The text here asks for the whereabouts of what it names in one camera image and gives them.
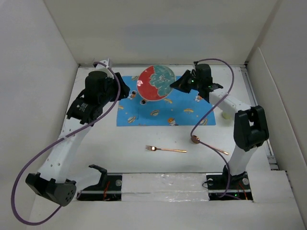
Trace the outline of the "red and teal plate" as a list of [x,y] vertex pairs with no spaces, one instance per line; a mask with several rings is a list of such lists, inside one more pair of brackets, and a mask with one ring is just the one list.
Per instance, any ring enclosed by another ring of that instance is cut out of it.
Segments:
[[137,92],[146,101],[160,101],[171,93],[170,85],[175,81],[176,76],[169,67],[152,65],[139,75]]

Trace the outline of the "metal rail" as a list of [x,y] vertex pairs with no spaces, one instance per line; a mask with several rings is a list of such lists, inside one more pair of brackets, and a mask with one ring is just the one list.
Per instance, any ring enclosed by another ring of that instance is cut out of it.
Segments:
[[[223,193],[222,190],[201,190],[201,191],[153,191],[153,192],[122,192],[122,191],[81,191],[81,194],[159,194],[159,193]],[[228,190],[227,193],[243,193],[243,190]]]

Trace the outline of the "copper fork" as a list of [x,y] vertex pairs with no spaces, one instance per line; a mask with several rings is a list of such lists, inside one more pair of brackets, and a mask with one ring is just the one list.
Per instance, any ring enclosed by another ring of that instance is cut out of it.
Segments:
[[161,150],[161,151],[171,151],[171,152],[187,153],[186,150],[182,150],[182,149],[165,149],[165,148],[158,148],[158,147],[149,146],[149,145],[146,145],[146,146],[145,146],[145,149],[146,149],[146,150],[149,150],[149,151]]

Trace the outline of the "pale yellow mug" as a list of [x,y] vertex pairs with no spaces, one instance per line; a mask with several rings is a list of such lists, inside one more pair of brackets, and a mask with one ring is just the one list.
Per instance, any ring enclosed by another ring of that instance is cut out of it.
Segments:
[[229,114],[226,113],[226,112],[222,112],[222,117],[223,117],[224,119],[226,119],[226,120],[232,120],[232,119],[233,119],[232,116],[229,115]]

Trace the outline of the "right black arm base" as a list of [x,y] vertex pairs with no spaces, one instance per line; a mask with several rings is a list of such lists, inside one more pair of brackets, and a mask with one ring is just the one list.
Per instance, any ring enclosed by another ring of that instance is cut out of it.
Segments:
[[202,187],[208,190],[210,201],[253,200],[246,172],[230,178],[226,172],[208,173]]

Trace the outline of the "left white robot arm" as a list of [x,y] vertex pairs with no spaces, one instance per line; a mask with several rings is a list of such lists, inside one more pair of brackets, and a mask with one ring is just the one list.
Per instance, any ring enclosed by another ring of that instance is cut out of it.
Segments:
[[90,186],[102,190],[107,184],[107,170],[89,165],[78,176],[68,178],[70,165],[83,138],[93,122],[104,116],[103,107],[109,102],[128,97],[130,88],[120,73],[111,78],[106,72],[91,71],[85,78],[85,88],[67,111],[59,144],[52,148],[37,173],[30,173],[26,184],[39,196],[62,207],[67,206],[76,194]]

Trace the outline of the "blue astronaut print cloth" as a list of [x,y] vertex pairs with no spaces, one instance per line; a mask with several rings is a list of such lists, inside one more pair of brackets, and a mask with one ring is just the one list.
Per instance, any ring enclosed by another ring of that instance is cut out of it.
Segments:
[[146,101],[137,92],[138,76],[124,76],[130,88],[127,99],[119,101],[117,126],[193,126],[212,105],[198,97],[198,92],[173,90],[159,101]]

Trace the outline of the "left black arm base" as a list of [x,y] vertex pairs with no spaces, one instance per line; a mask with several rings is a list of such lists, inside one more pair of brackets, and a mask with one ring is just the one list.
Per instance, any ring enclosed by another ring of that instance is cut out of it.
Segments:
[[89,165],[77,179],[76,200],[78,201],[120,201],[123,175],[108,173],[98,165]]

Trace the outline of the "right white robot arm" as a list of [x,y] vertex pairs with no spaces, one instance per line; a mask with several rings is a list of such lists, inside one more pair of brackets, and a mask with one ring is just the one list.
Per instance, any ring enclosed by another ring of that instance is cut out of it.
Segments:
[[248,105],[231,96],[232,86],[224,90],[222,85],[213,82],[210,66],[202,61],[194,62],[194,68],[186,70],[170,87],[184,93],[197,91],[213,108],[218,107],[233,119],[236,146],[225,166],[227,174],[222,176],[222,183],[228,189],[234,188],[239,183],[239,176],[246,172],[253,153],[269,138],[264,109],[259,105]]

